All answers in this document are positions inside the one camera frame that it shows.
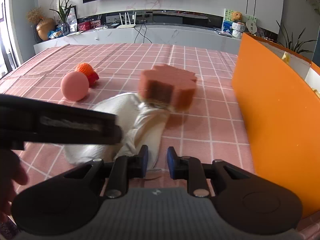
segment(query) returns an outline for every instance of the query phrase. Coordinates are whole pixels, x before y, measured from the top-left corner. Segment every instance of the human hand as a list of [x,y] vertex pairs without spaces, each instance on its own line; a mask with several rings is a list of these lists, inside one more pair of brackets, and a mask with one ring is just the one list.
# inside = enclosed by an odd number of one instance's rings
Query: human hand
[[[12,158],[12,155],[15,154],[11,151],[10,155],[9,151],[0,151],[0,222],[6,222],[7,216],[11,215],[11,203],[16,196],[13,181],[20,185],[26,185],[28,182],[28,175],[21,164],[15,166],[14,159],[18,157]],[[11,174],[4,166],[14,172]]]

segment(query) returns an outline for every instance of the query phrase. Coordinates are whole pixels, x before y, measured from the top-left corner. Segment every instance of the orange panel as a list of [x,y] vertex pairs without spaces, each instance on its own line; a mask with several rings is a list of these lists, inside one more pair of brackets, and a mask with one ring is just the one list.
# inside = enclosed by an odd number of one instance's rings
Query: orange panel
[[292,68],[246,34],[232,82],[256,173],[295,192],[304,217],[320,210],[320,99]]

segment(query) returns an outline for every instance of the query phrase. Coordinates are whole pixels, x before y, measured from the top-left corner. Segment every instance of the gift box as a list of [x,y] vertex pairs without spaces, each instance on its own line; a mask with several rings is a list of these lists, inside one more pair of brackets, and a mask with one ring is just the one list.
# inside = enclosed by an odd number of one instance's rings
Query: gift box
[[101,20],[97,20],[97,21],[91,21],[90,22],[90,28],[94,29],[97,27],[101,27]]
[[84,22],[78,24],[79,31],[87,31],[90,30],[90,22]]

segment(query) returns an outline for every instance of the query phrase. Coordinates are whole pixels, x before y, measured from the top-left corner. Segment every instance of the white towel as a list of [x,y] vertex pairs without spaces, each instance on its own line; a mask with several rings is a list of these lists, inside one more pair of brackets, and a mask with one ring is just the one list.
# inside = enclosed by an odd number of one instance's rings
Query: white towel
[[67,160],[80,164],[94,158],[111,162],[119,156],[139,153],[143,144],[148,146],[147,170],[151,170],[158,159],[161,135],[170,112],[141,102],[135,93],[124,93],[96,104],[94,111],[117,115],[116,124],[122,129],[123,138],[118,145],[66,145]]

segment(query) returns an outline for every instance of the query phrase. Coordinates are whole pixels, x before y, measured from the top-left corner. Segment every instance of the pink checkered tablecloth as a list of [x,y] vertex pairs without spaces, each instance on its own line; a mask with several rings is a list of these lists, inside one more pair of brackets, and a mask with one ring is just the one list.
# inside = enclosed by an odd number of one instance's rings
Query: pink checkered tablecloth
[[[231,86],[236,60],[236,55],[176,45],[66,45],[46,49],[9,73],[0,80],[0,93],[90,109],[117,94],[136,92],[140,72],[154,64],[166,63],[195,72],[198,88],[191,108],[171,114],[162,135],[156,163],[156,168],[162,170],[161,177],[130,182],[131,187],[185,186],[185,181],[170,179],[166,163],[169,146],[174,146],[180,156],[194,156],[203,163],[223,159],[254,172],[244,122]],[[87,97],[71,102],[63,97],[60,82],[82,62],[89,63],[100,79]],[[18,192],[73,168],[65,159],[63,145],[27,143],[25,151],[16,153],[30,178],[28,185],[16,185]],[[300,230],[310,228],[306,222],[304,225]],[[315,233],[310,235],[309,231],[303,233],[305,239]]]

